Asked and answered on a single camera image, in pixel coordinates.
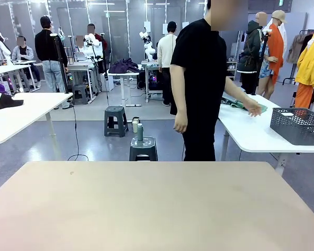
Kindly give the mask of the person's right hand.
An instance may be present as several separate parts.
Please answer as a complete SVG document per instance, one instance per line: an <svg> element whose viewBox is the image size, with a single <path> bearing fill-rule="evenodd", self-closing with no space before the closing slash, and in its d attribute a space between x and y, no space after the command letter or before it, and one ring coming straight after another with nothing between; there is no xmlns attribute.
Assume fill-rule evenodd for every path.
<svg viewBox="0 0 314 251"><path fill-rule="evenodd" d="M187 130L188 120L183 118L176 118L174 122L174 130L178 133L184 133Z"/></svg>

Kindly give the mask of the person's left hand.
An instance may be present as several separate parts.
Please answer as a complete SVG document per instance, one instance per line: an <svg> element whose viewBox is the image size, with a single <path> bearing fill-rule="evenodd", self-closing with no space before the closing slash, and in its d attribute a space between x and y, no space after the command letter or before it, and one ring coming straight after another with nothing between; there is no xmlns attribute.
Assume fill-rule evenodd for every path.
<svg viewBox="0 0 314 251"><path fill-rule="evenodd" d="M262 113L261 105L253 99L251 99L249 102L247 102L244 106L246 107L246 109L249 112L249 115L251 117L260 116Z"/></svg>

